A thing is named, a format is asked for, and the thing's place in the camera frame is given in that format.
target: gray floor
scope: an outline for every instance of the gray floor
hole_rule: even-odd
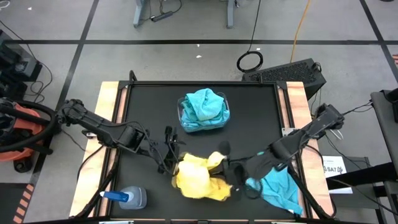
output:
[[[225,27],[226,3],[217,0],[183,0],[183,7],[172,17],[156,23],[147,21],[135,29],[132,26],[135,1],[99,0],[87,39],[247,40],[251,38],[258,1],[239,2],[241,7],[235,9],[234,29]],[[398,1],[366,2],[383,38],[398,40]],[[24,39],[79,40],[92,3],[93,0],[11,1],[9,7],[0,11],[0,20]],[[254,38],[292,40],[305,4],[306,0],[262,1]],[[178,1],[167,0],[164,5],[165,11],[174,10]],[[152,1],[151,6],[152,13],[158,15],[158,1]],[[148,6],[143,17],[147,16]],[[359,0],[313,0],[299,39],[377,40]],[[44,91],[43,104],[55,108],[77,45],[40,44],[31,48],[52,70],[53,82]],[[263,53],[263,68],[288,63],[292,50],[291,45],[253,45],[252,48],[259,48]],[[236,60],[247,49],[246,44],[84,45],[67,98],[79,98],[93,110],[101,82],[125,80],[132,69],[139,80],[238,81],[242,74],[236,68]],[[398,54],[398,45],[389,45],[388,49],[391,54]],[[322,88],[322,102],[331,103],[340,111],[364,104],[372,91],[397,87],[379,45],[298,45],[294,59],[305,58],[321,63],[327,80]],[[255,62],[247,58],[243,63],[250,67]],[[39,80],[49,82],[48,71],[43,69]],[[85,145],[80,129],[65,128]],[[367,156],[372,165],[389,161],[373,111],[348,115],[341,132],[344,140],[332,139],[347,156]],[[319,145],[323,154],[337,155],[327,142],[321,140]],[[83,152],[64,134],[54,137],[51,147],[54,153],[44,162],[27,222],[66,218],[69,214]],[[0,164],[0,182],[28,182],[30,176],[31,173],[15,173],[11,163]],[[392,222],[392,216],[386,215]],[[359,222],[377,221],[374,212],[369,210],[338,208],[338,217]]]

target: vacuum hose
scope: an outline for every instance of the vacuum hose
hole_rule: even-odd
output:
[[[43,131],[32,136],[31,138],[27,138],[23,141],[19,141],[15,144],[11,144],[8,146],[0,146],[0,152],[15,151],[18,149],[22,149],[23,147],[29,147],[30,145],[35,144],[38,141],[43,140],[46,137],[52,135],[54,128],[58,124],[57,120],[55,119],[54,110],[51,110],[50,108],[40,105],[38,103],[33,103],[33,102],[29,102],[29,101],[14,100],[14,102],[16,102],[19,105],[24,106],[26,108],[32,108],[32,109],[39,110],[39,111],[42,111],[42,112],[48,114],[50,116],[50,121],[49,121],[49,124],[44,128]]]

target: crumpled cloth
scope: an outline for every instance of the crumpled cloth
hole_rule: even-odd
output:
[[[181,125],[186,132],[221,128],[229,120],[224,98],[209,88],[187,93],[181,105]]]
[[[173,186],[188,198],[211,198],[224,201],[230,195],[231,186],[223,179],[210,177],[209,170],[218,166],[224,156],[213,152],[208,159],[186,153],[178,163],[178,174],[173,178]]]
[[[253,178],[246,180],[246,185],[256,190],[261,189],[260,184],[262,184],[262,198],[271,205],[293,210],[299,215],[303,213],[303,208],[299,205],[297,184],[287,172],[287,167],[279,172],[272,168],[261,180]]]

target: clear plastic container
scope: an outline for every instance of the clear plastic container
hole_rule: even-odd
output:
[[[224,98],[224,103],[225,103],[225,107],[226,110],[229,111],[229,105],[228,105],[228,100],[226,99],[226,96],[224,93],[222,92],[218,92],[216,93],[217,95],[221,96],[222,98]],[[188,133],[194,132],[194,131],[201,131],[201,130],[210,130],[210,129],[215,129],[215,128],[222,128],[224,127],[224,125],[229,121],[231,115],[229,115],[228,119],[220,124],[214,125],[212,124],[211,126],[201,126],[199,128],[195,128],[195,129],[188,129],[183,125],[183,121],[182,121],[182,115],[183,115],[183,110],[184,107],[181,105],[181,103],[185,100],[185,97],[178,99],[177,101],[177,112],[178,112],[178,119],[180,120],[180,124],[181,127]]]

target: teal cloth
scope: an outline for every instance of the teal cloth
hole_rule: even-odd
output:
[[[220,128],[229,120],[224,98],[209,88],[188,93],[181,105],[181,125],[186,132]]]
[[[261,195],[264,200],[271,205],[284,208],[286,210],[293,210],[294,213],[301,215],[303,208],[299,205],[297,184],[287,172],[287,168],[276,171],[275,168],[261,180],[262,192]],[[246,180],[246,185],[253,189],[260,190],[260,182],[253,178]]]

